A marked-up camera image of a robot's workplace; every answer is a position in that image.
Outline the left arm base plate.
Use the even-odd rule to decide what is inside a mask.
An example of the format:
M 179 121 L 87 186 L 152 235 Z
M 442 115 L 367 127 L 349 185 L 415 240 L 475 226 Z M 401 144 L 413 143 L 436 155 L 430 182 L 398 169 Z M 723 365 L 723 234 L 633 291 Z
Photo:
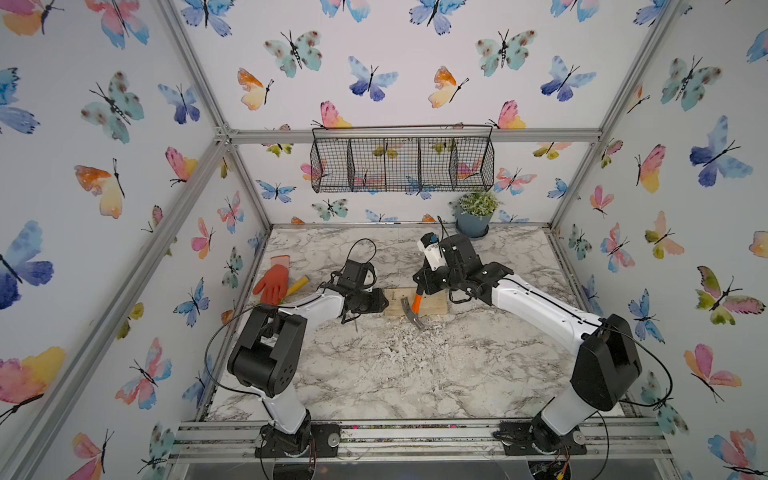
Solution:
M 318 458 L 334 458 L 340 443 L 341 426 L 336 423 L 304 423 L 293 434 L 264 425 L 255 442 L 254 456 L 256 459 L 297 458 L 312 454 Z

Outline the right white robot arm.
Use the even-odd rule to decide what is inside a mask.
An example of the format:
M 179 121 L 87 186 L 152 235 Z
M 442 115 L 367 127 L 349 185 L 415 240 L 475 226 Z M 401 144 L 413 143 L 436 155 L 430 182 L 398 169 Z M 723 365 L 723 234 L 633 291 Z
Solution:
M 557 341 L 575 356 L 568 386 L 532 421 L 541 436 L 560 439 L 596 412 L 608 412 L 642 373 L 637 344 L 628 322 L 615 314 L 601 317 L 571 306 L 534 287 L 513 269 L 484 263 L 463 234 L 416 241 L 424 263 L 414 274 L 415 315 L 424 296 L 462 292 L 470 300 L 509 312 Z

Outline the orange black claw hammer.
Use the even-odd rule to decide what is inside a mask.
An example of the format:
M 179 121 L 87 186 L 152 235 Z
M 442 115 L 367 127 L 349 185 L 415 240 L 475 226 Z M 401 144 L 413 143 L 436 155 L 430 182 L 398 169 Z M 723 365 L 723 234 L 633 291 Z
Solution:
M 427 329 L 419 316 L 423 294 L 423 288 L 417 287 L 413 299 L 410 299 L 409 297 L 401 298 L 401 306 L 404 315 L 419 331 L 425 331 Z

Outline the wooden block with nails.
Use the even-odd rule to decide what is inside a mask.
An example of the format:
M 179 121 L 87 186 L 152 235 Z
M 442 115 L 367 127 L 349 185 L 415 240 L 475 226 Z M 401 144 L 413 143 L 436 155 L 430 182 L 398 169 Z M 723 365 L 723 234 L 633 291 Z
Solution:
M 410 305 L 413 305 L 416 296 L 416 288 L 388 288 L 384 290 L 385 297 L 389 305 L 383 312 L 385 317 L 404 316 L 402 300 L 407 299 Z M 447 315 L 449 313 L 449 301 L 446 292 L 439 292 L 433 295 L 424 295 L 419 302 L 420 316 Z

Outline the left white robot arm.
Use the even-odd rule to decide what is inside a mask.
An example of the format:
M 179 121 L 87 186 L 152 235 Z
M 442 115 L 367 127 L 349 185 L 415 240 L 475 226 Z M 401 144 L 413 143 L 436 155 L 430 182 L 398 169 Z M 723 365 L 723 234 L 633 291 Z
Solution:
M 292 385 L 305 335 L 332 320 L 348 323 L 384 312 L 389 301 L 376 280 L 372 263 L 348 260 L 311 295 L 252 310 L 229 355 L 227 371 L 262 399 L 276 431 L 293 435 L 310 421 Z

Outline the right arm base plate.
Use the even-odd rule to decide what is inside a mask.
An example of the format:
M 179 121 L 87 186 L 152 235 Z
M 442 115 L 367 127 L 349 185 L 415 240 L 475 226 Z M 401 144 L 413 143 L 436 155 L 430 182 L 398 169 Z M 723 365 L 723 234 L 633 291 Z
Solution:
M 492 437 L 502 444 L 506 456 L 587 454 L 586 440 L 578 428 L 560 436 L 536 420 L 502 421 Z

